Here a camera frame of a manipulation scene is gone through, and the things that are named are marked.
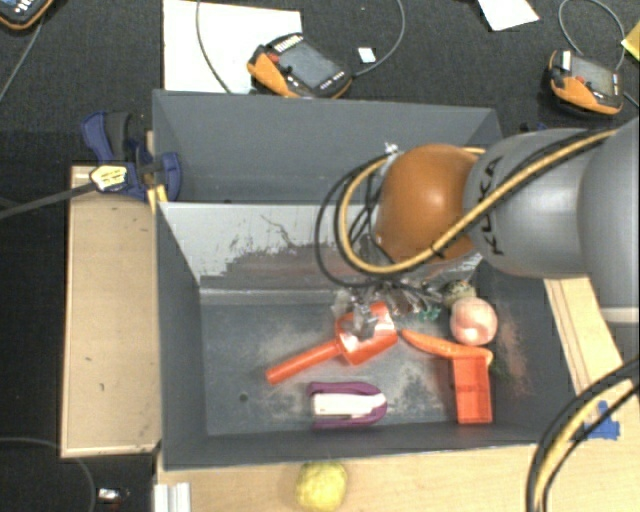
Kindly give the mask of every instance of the gray bin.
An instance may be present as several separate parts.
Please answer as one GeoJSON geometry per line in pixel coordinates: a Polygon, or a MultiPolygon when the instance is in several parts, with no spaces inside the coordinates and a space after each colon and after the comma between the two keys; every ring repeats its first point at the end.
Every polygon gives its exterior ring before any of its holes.
{"type": "MultiPolygon", "coordinates": [[[[177,151],[185,171],[179,201],[157,215],[167,469],[531,443],[573,396],[542,282],[487,265],[478,284],[502,320],[496,345],[526,369],[516,387],[492,379],[493,424],[458,425],[449,364],[402,339],[360,366],[336,359],[275,387],[264,379],[333,337],[337,290],[311,251],[333,182],[384,142],[492,144],[491,110],[156,92],[154,133],[156,151],[177,151]],[[389,411],[366,429],[312,431],[304,391],[314,380],[374,384],[389,411]]],[[[325,254],[348,272],[328,235],[325,254]]],[[[423,327],[444,334],[445,323],[423,327]]]]}

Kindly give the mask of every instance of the wooden table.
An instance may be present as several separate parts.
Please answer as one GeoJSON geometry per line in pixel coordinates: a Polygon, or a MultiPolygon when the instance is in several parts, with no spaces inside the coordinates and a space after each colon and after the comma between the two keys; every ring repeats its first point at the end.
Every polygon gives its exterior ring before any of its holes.
{"type": "MultiPolygon", "coordinates": [[[[72,170],[73,185],[87,168],[72,170]]],[[[63,456],[152,451],[160,437],[152,213],[122,196],[74,199],[69,217],[63,456]]],[[[586,279],[547,281],[574,386],[621,363],[586,279]]],[[[555,512],[629,512],[640,503],[637,400],[616,419],[617,441],[590,440],[570,458],[553,493],[555,512]]],[[[340,512],[524,510],[533,446],[351,460],[340,512]]],[[[296,511],[298,464],[164,472],[191,484],[192,510],[296,511]]]]}

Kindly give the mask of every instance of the yellow tag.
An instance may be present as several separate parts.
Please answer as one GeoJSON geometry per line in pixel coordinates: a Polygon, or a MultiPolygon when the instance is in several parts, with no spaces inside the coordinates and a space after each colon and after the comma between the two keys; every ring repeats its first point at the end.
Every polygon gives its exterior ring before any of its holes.
{"type": "Polygon", "coordinates": [[[101,165],[91,171],[89,178],[100,192],[119,192],[128,184],[127,174],[124,165],[101,165]]]}
{"type": "Polygon", "coordinates": [[[625,40],[622,41],[622,46],[636,59],[640,60],[640,21],[627,34],[625,40]]]}

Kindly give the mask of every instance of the black carpet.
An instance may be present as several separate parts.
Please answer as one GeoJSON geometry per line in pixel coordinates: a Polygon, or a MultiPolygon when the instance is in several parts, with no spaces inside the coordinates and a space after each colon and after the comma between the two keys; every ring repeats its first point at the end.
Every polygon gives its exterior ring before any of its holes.
{"type": "MultiPolygon", "coordinates": [[[[638,115],[630,104],[609,120],[558,111],[541,88],[551,52],[566,48],[556,21],[559,0],[530,3],[542,20],[491,32],[472,0],[403,0],[407,31],[396,54],[356,80],[351,99],[496,109],[505,135],[523,123],[619,126],[638,115]]],[[[299,9],[307,36],[360,68],[356,48],[378,56],[393,44],[399,16],[393,0],[254,0],[240,5],[299,9]]],[[[619,58],[615,25],[598,7],[573,2],[567,27],[591,57],[619,58]]],[[[640,4],[607,0],[629,30],[640,4]]],[[[134,128],[151,128],[151,91],[162,86],[160,0],[57,1],[40,38],[0,103],[0,198],[25,202],[67,186],[73,162],[91,160],[79,123],[96,110],[123,110],[134,128]]],[[[33,31],[0,29],[0,87],[33,31]]],[[[638,62],[621,68],[638,98],[638,62]]],[[[0,436],[58,438],[65,294],[64,205],[0,221],[0,436]]],[[[123,489],[122,511],[149,507],[150,456],[87,461],[97,487],[123,489]]],[[[45,447],[0,444],[0,511],[86,508],[83,473],[45,447]]]]}

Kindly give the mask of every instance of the pink ball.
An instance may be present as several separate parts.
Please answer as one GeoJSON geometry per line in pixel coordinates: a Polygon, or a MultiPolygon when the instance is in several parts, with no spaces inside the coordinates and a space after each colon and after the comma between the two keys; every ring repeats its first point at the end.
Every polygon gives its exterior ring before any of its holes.
{"type": "Polygon", "coordinates": [[[498,331],[498,317],[487,301],[464,297],[453,303],[449,320],[453,337],[465,345],[486,345],[498,331]]]}

